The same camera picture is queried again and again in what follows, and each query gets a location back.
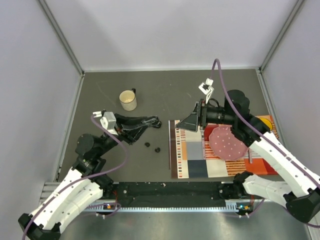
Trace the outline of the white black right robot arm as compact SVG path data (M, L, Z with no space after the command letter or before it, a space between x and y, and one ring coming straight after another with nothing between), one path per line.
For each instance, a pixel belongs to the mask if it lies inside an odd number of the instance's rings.
M208 124L230 125L234 137L266 160L283 179L271 181L245 171L233 180L234 194L239 198L256 195L268 199L308 224L320 211L320 177L288 151L261 119L250 113L249 105L242 91L229 90L223 106L202 99L176 128L197 132Z

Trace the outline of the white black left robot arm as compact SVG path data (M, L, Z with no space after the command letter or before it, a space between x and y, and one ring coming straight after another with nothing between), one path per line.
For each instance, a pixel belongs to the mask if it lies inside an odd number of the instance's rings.
M90 204L101 197L109 198L114 187L107 174L128 161L124 143L132 145L148 128L159 129L162 125L158 116L126 117L106 110L93 112L90 119L103 134L86 133L78 138L77 158L65 178L38 208L19 217L23 239L57 240ZM124 151L123 162L103 171L106 160L102 156L116 146Z

